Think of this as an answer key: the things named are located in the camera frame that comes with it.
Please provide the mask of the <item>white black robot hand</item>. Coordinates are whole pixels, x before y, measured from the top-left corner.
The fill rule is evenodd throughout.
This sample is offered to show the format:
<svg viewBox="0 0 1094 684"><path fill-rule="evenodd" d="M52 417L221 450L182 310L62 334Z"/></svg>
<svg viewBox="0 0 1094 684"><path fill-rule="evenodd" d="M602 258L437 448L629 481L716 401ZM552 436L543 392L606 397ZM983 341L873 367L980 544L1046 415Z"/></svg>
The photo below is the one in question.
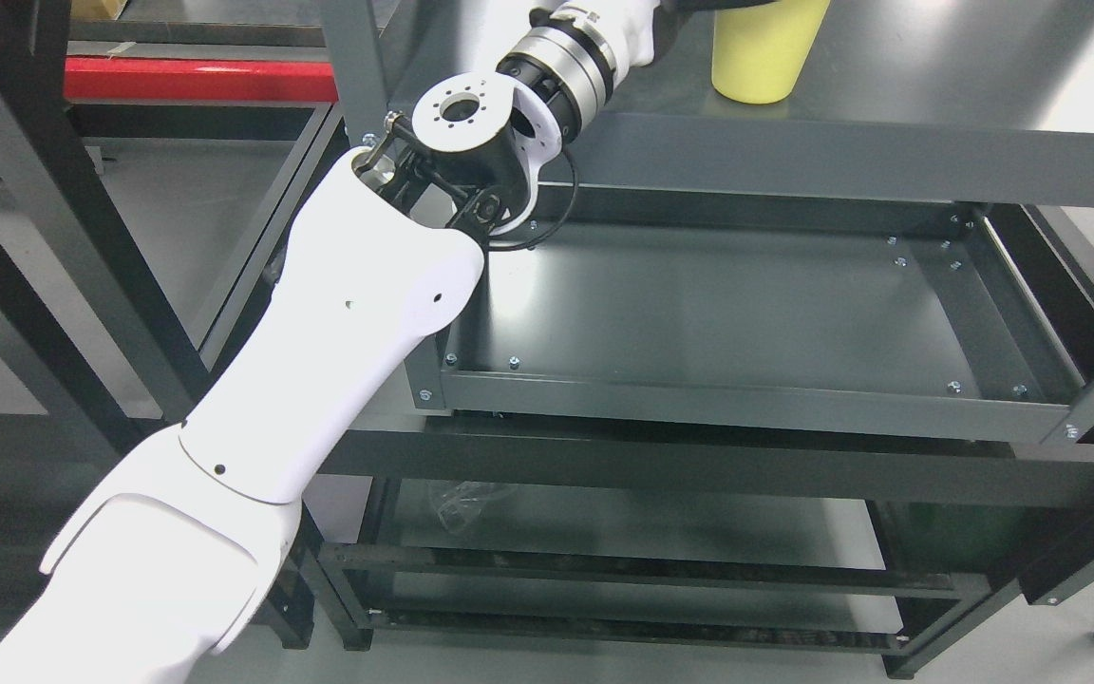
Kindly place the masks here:
<svg viewBox="0 0 1094 684"><path fill-rule="evenodd" d="M733 11L767 1L565 1L552 9L560 19L591 34L600 50L612 48L612 67L645 67L676 43L680 27L696 12Z"/></svg>

